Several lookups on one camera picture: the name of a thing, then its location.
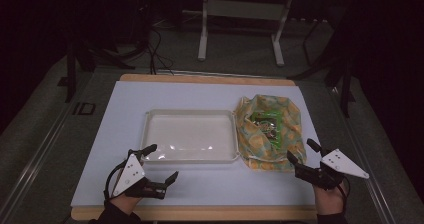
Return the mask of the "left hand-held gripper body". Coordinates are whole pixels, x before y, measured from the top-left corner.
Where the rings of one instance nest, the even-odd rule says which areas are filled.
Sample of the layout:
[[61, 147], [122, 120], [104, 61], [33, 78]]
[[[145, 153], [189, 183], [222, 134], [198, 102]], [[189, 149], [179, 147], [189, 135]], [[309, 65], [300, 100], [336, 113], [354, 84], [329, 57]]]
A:
[[163, 199], [166, 194], [164, 183], [151, 182], [135, 154], [130, 154], [112, 191], [112, 197], [120, 195], [135, 198]]

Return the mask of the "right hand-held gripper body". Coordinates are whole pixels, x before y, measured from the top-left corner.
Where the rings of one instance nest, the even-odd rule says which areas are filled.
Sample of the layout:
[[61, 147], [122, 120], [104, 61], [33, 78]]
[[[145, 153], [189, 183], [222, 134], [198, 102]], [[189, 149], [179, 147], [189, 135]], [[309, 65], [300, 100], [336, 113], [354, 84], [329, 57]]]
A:
[[345, 175], [369, 178], [369, 174], [365, 170], [339, 149], [324, 155], [317, 168], [301, 164], [297, 158], [294, 158], [294, 168], [297, 178], [325, 190], [336, 188], [343, 181]]

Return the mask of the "yellow patterned cloth bag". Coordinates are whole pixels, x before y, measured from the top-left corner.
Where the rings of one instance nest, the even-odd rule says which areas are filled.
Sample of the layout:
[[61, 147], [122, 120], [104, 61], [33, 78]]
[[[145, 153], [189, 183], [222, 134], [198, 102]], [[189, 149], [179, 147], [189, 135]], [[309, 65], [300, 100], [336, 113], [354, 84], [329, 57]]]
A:
[[[282, 147], [274, 148], [250, 117], [257, 111], [281, 112]], [[287, 97], [255, 95], [252, 99], [242, 97], [235, 111], [238, 148], [244, 163], [253, 170], [292, 172], [293, 165], [287, 159], [292, 152], [301, 164], [307, 161], [302, 140], [301, 111]]]

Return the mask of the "green snack packet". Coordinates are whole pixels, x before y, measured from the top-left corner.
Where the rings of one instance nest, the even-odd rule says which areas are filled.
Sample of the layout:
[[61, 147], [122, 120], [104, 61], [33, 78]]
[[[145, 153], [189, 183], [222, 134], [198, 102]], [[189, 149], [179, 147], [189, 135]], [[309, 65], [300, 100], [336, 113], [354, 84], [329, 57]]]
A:
[[282, 147], [282, 120], [281, 112], [277, 110], [257, 111], [250, 120], [259, 127], [271, 145], [279, 150]]

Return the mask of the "white plastic tray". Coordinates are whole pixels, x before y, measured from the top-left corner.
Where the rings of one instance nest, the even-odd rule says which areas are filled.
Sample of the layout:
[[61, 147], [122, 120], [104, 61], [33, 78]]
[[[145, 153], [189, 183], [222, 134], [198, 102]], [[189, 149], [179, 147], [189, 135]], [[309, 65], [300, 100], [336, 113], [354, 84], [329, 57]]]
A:
[[141, 149], [151, 163], [229, 163], [239, 156], [235, 117], [228, 110], [153, 109], [146, 113]]

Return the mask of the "person's left hand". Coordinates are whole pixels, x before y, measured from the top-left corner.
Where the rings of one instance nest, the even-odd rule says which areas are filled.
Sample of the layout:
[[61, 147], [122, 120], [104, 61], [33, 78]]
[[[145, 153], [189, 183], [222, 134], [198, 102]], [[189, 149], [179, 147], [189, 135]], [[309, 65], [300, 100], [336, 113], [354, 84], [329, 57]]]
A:
[[141, 200], [141, 197], [131, 197], [126, 194], [121, 194], [111, 199], [110, 203], [120, 209], [123, 213], [130, 215]]

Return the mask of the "person's right hand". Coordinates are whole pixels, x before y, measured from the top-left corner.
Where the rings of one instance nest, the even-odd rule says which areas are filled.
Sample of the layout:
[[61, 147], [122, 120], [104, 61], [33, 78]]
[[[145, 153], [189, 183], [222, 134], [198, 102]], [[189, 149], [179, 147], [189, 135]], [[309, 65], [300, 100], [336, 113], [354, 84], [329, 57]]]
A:
[[319, 215], [332, 215], [344, 211], [344, 197], [347, 193], [344, 183], [334, 189], [324, 190], [314, 186], [316, 210]]

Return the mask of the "white table mat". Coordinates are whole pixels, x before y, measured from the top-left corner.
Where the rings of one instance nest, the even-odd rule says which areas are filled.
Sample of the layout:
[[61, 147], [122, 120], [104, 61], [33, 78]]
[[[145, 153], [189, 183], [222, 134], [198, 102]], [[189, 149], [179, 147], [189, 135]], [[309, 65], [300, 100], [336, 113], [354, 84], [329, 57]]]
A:
[[[301, 110], [302, 135], [317, 137], [303, 95], [297, 87], [124, 82], [115, 84], [103, 120], [71, 205], [101, 205], [105, 181], [130, 149], [140, 147], [145, 114], [152, 109], [234, 110], [240, 99], [257, 94], [290, 98]], [[145, 165], [148, 178], [162, 181], [179, 176], [163, 200], [145, 206], [283, 206], [312, 205], [310, 184], [292, 173], [256, 171], [240, 159], [226, 164]]]

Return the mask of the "wooden table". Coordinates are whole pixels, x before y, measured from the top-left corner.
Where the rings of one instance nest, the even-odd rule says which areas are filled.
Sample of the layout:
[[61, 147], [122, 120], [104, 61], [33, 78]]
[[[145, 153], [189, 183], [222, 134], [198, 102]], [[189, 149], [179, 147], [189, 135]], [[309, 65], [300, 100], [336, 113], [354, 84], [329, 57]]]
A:
[[[119, 81], [299, 88], [294, 82], [289, 80], [237, 77], [124, 74], [117, 82]], [[75, 220], [89, 220], [98, 217], [102, 210], [103, 203], [95, 206], [72, 206], [71, 216]], [[314, 203], [312, 205], [283, 206], [145, 206], [141, 203], [137, 206], [136, 212], [142, 219], [148, 221], [296, 220], [313, 219], [315, 216], [315, 207]]]

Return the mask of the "black metal stand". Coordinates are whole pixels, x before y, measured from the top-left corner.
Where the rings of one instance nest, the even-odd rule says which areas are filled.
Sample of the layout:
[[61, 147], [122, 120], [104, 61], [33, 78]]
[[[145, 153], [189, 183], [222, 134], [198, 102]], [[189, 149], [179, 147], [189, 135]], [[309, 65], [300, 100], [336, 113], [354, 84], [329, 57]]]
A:
[[327, 69], [324, 78], [326, 87], [340, 89], [340, 109], [345, 117], [349, 117], [350, 86], [353, 59], [357, 52], [355, 27], [347, 16], [341, 17], [323, 52], [315, 59], [312, 66], [299, 73], [288, 76], [289, 80], [302, 80], [321, 70]]
[[92, 58], [97, 55], [100, 58], [121, 69], [133, 70], [134, 67], [120, 61], [116, 56], [109, 54], [107, 51], [96, 47], [94, 44], [87, 41], [68, 41], [66, 55], [66, 76], [59, 80], [58, 85], [67, 88], [65, 102], [69, 103], [76, 93], [76, 63], [79, 63], [81, 68], [92, 72], [95, 69], [95, 62]]

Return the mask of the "white metal stand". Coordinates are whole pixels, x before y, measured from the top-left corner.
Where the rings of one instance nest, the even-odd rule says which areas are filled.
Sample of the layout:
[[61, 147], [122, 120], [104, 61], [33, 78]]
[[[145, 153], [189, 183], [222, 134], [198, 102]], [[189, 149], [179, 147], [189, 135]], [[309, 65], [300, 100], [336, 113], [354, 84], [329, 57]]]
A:
[[207, 57], [209, 16], [258, 19], [278, 22], [278, 29], [271, 34], [271, 44], [276, 65], [279, 67], [284, 66], [285, 61], [280, 39], [288, 20], [292, 1], [285, 0], [284, 4], [270, 4], [232, 0], [202, 0], [202, 9], [199, 12], [201, 15], [201, 33], [197, 59], [205, 61]]

